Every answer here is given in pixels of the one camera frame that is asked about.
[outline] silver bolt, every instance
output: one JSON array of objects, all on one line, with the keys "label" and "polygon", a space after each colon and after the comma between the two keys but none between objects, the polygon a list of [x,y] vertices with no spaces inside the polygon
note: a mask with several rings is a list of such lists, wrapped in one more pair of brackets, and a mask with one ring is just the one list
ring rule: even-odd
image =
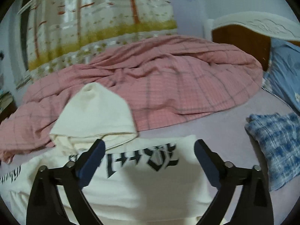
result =
[{"label": "silver bolt", "polygon": [[256,171],[261,171],[261,167],[259,165],[254,165],[253,168],[256,170]]},{"label": "silver bolt", "polygon": [[232,162],[225,162],[225,166],[228,167],[228,168],[232,168],[233,163]]},{"label": "silver bolt", "polygon": [[40,172],[42,172],[42,171],[45,171],[46,170],[46,166],[44,165],[44,166],[40,166],[40,168],[38,169]]},{"label": "silver bolt", "polygon": [[67,162],[66,167],[73,167],[74,165],[75,165],[75,162],[69,161],[69,162]]}]

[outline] blue plaid shirt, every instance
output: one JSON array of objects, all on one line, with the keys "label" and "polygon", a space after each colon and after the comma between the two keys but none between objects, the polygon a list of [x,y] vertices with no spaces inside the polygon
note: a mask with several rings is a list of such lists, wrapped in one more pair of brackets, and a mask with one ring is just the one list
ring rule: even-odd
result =
[{"label": "blue plaid shirt", "polygon": [[245,129],[258,141],[268,163],[269,190],[278,190],[300,174],[300,118],[251,114]]}]

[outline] mattress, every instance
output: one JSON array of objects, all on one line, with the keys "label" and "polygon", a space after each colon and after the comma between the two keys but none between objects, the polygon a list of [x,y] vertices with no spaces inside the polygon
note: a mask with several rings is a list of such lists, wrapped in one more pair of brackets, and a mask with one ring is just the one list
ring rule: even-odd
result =
[{"label": "mattress", "polygon": [[[246,118],[251,113],[287,114],[291,111],[291,108],[282,100],[261,89],[253,98],[241,106],[183,124],[142,131],[139,135],[144,138],[157,138],[195,134],[197,138],[203,139],[212,151],[217,152],[224,161],[231,161],[237,167],[243,168],[252,168],[254,165],[260,165],[267,179],[267,164],[264,156],[259,149],[258,143],[244,129]],[[0,176],[45,151],[47,149],[28,155],[16,155],[10,165],[2,164]],[[298,176],[281,189],[271,192],[275,225],[280,225],[295,205],[300,196],[299,183],[300,177]],[[228,208],[225,216],[228,221],[234,212],[241,189],[242,187],[236,189]],[[210,187],[209,191],[211,196],[215,196],[217,192],[214,187]]]}]

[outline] bed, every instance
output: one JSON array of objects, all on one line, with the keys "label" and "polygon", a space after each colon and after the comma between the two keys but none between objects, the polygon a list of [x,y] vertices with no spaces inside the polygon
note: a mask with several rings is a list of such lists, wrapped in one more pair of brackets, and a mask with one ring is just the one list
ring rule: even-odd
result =
[{"label": "bed", "polygon": [[[269,13],[236,13],[215,20],[208,20],[204,25],[205,38],[216,43],[233,44],[253,55],[264,70],[268,68],[270,37],[291,41],[300,46],[300,25]],[[266,175],[267,165],[258,144],[244,129],[246,118],[252,114],[287,114],[292,109],[271,93],[260,89],[245,104],[215,113],[183,124],[140,132],[141,137],[180,137],[195,134],[203,139],[212,151],[217,152],[225,161],[233,162],[237,167],[251,168],[260,165]],[[10,165],[3,163],[0,176],[13,170],[20,164],[47,150],[40,150],[28,155],[16,155]],[[271,192],[274,211],[274,224],[280,225],[289,215],[300,196],[300,177],[294,178],[283,188]],[[234,198],[225,218],[230,220],[241,189]],[[214,196],[216,189],[210,188]]]}]

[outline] brown wooden panel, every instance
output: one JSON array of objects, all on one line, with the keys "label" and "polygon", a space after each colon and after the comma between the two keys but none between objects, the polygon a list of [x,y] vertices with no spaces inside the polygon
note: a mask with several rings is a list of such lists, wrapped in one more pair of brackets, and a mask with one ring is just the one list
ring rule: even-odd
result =
[{"label": "brown wooden panel", "polygon": [[[227,25],[212,31],[212,40],[216,43],[232,44],[254,56],[264,71],[268,69],[271,39],[241,25]],[[290,41],[300,46],[299,41]]]}]

